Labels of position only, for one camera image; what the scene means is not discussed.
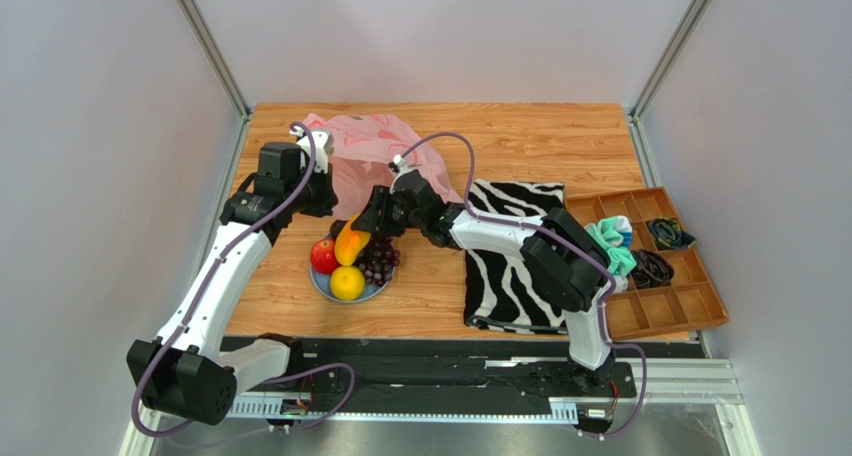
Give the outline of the yellow lemon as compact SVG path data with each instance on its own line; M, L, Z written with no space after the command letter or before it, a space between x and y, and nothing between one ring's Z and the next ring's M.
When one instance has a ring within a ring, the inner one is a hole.
M331 295L340 301L354 301L366 289L366 279L361 270L353 266L340 266L330 276Z

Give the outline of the dark red grape bunch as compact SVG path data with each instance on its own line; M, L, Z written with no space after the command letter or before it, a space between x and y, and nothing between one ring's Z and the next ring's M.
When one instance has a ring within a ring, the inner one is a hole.
M400 258L401 253L394 247L392 237L373 236L357 256L355 264L368 284L381 287L391 281Z

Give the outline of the pink peach-print plastic bag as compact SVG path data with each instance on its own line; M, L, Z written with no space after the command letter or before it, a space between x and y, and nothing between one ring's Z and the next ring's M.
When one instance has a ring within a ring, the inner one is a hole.
M389 164L421 137L404 121L390 114L308 115L303 123L312 131L332 136L333 189L338 197L333 216L348 220L360 213L375 185L390 186L395 174Z

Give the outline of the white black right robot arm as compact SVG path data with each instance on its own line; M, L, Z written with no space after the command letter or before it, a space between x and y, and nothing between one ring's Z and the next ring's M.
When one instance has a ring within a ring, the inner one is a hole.
M466 258L467 325L518 334L565 333L589 371L612 365L600 304L615 276L604 246L569 213L558 185L476 181L471 201L449 202L412 171L374 187L352 227L372 236L418 230Z

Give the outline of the orange yellow mango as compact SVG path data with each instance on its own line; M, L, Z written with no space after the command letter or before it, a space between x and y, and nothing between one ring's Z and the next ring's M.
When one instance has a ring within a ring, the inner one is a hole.
M367 231L355 229L358 217L350 218L335 239L334 254L342 266L353 266L361 251L368 245L372 235Z

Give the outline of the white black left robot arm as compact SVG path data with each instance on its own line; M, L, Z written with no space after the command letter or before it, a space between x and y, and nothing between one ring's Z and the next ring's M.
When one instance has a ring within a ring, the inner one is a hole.
M127 364L136 384L132 417L146 407L185 422L220 423L236 396L300 365L301 344L264 334L222 355L225 329L249 279L296 213L324 217L337 203L326 133L317 142L265 144L258 169L226 201L213 247L189 292L150 341L136 340Z

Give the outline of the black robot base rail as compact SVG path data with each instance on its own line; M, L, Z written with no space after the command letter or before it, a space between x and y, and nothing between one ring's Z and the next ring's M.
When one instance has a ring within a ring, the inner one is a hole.
M637 396L626 362L599 383L584 382L564 339L306 338L299 371L307 382L261 384L289 400L311 397L326 411L344 396L343 413L436 417L545 416L550 401L587 400L610 407Z

